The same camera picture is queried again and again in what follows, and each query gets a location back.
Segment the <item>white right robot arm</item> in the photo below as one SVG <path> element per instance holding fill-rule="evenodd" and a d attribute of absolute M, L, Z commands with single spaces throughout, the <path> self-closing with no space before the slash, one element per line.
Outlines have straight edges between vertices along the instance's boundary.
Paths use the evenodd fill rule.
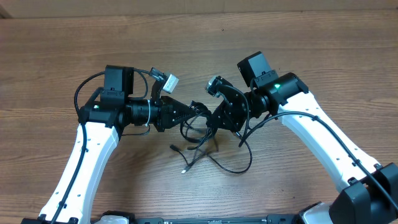
<path fill-rule="evenodd" d="M 336 190 L 332 203 L 318 202 L 288 223 L 390 223 L 397 219 L 397 166 L 382 165 L 362 151 L 328 117 L 294 73 L 278 76 L 261 52 L 238 63 L 249 87 L 247 93 L 220 76 L 213 77 L 206 91 L 223 101 L 213 113 L 211 127 L 243 131 L 242 141 L 254 132 L 251 118 L 264 113 L 279 120 L 296 134 L 325 168 Z"/>

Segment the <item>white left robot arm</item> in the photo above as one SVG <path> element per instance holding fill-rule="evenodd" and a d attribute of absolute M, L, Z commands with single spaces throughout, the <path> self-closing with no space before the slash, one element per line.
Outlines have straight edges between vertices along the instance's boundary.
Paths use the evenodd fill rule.
<path fill-rule="evenodd" d="M 155 79 L 151 98 L 133 97 L 134 74 Z M 106 66 L 104 85 L 97 88 L 83 106 L 75 106 L 79 126 L 71 156 L 62 177 L 37 218 L 23 223 L 89 223 L 99 182 L 124 128 L 170 129 L 195 116 L 189 106 L 160 93 L 171 93 L 178 78 L 152 68 Z"/>

